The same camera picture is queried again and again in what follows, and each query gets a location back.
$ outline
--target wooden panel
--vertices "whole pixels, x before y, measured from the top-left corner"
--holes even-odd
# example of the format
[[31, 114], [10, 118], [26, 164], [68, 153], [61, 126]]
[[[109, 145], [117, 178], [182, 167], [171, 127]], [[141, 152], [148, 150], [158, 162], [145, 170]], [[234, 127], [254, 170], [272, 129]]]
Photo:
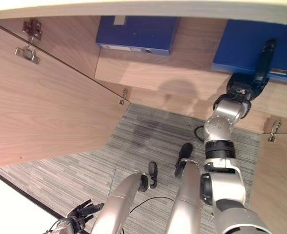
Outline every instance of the wooden panel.
[[65, 15], [190, 16], [287, 24], [287, 0], [0, 0], [0, 19]]
[[[226, 20], [182, 18], [170, 56], [102, 49], [96, 79], [215, 101], [230, 75], [211, 72]], [[270, 82], [252, 109], [287, 118], [287, 84]]]
[[[41, 41], [34, 41], [34, 45], [94, 78], [100, 52], [96, 44], [100, 16], [43, 17], [38, 20], [42, 23], [43, 34]], [[29, 18], [0, 19], [0, 26], [28, 40], [28, 35], [22, 31], [24, 21]], [[124, 85], [98, 82], [122, 96]]]
[[287, 233], [287, 134], [276, 143], [267, 138], [261, 137], [251, 208], [272, 233]]
[[[140, 88], [133, 88], [130, 101], [202, 120], [206, 120], [212, 115], [214, 103], [212, 101], [190, 99]], [[251, 110], [247, 117], [240, 120], [236, 126], [249, 131], [263, 133], [264, 123], [269, 116], [269, 114]]]
[[265, 126], [264, 126], [264, 133], [270, 133], [272, 130], [272, 126], [275, 121], [280, 121], [281, 125], [277, 130], [277, 133], [287, 133], [287, 118], [280, 118], [277, 116], [271, 116], [267, 119]]
[[0, 165], [102, 148], [127, 109], [120, 97], [0, 29]]

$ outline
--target cabinet hinge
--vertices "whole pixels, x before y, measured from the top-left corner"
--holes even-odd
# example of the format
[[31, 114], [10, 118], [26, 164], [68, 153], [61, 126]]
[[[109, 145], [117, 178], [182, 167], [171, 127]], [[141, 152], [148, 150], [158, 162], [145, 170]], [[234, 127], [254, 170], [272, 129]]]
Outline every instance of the cabinet hinge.
[[280, 120], [277, 120], [274, 122], [274, 124], [272, 125], [272, 129], [271, 129], [268, 141], [276, 142], [276, 133], [277, 133], [278, 129], [280, 128], [280, 126], [281, 126]]
[[123, 96], [122, 96], [122, 99], [119, 101], [119, 104], [124, 105], [124, 101], [127, 98], [127, 93], [128, 93], [128, 89], [124, 89], [123, 90]]
[[23, 32], [29, 35], [29, 45], [21, 48], [16, 48], [15, 54], [21, 58], [27, 59], [32, 63], [39, 64], [40, 58], [36, 56], [36, 47], [32, 45], [34, 39], [41, 40], [41, 22], [37, 19], [30, 19], [29, 22], [24, 22]]

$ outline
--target wire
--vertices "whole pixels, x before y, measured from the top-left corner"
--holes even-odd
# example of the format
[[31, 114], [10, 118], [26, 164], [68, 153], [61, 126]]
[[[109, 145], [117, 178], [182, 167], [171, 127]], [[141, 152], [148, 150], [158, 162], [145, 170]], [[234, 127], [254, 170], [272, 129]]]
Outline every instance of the wire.
[[199, 127], [196, 127], [195, 130], [193, 131], [193, 134], [196, 136], [196, 138], [197, 138], [199, 141], [204, 142], [204, 140], [203, 140], [201, 137], [199, 137], [199, 135], [198, 135], [198, 130], [199, 130], [200, 128], [204, 128], [204, 125], [201, 125], [201, 126], [199, 126]]
[[168, 199], [168, 200], [171, 200], [171, 201], [174, 202], [173, 199], [171, 199], [171, 198], [169, 198], [169, 197], [166, 197], [166, 196], [155, 196], [155, 197], [152, 197], [152, 198], [147, 199], [146, 201], [143, 201], [143, 202], [140, 203], [138, 206], [135, 206], [129, 213], [132, 213], [136, 208], [140, 207], [141, 205], [143, 205], [143, 204], [146, 203], [147, 201], [152, 200], [152, 199], [156, 199], [156, 198], [165, 198], [165, 199]]

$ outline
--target floor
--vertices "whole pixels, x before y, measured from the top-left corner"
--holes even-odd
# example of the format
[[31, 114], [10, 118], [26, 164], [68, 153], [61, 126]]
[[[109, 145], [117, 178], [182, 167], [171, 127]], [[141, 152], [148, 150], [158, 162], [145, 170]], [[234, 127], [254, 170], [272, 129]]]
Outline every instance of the floor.
[[[113, 189], [134, 170], [147, 172], [150, 161], [159, 167], [158, 187], [138, 193], [134, 206], [154, 196], [175, 198], [179, 180], [174, 165], [184, 143], [194, 146], [192, 158], [203, 168], [204, 146], [193, 135], [203, 122], [165, 111], [130, 105], [104, 149], [0, 167], [0, 174], [61, 215], [92, 199], [105, 202]], [[260, 136], [235, 129], [233, 140], [246, 185], [251, 195]], [[134, 211], [124, 225], [126, 234], [161, 234], [165, 231], [173, 202], [153, 199]], [[213, 234], [211, 208], [203, 206], [201, 234]], [[94, 223], [86, 228], [90, 232]]]

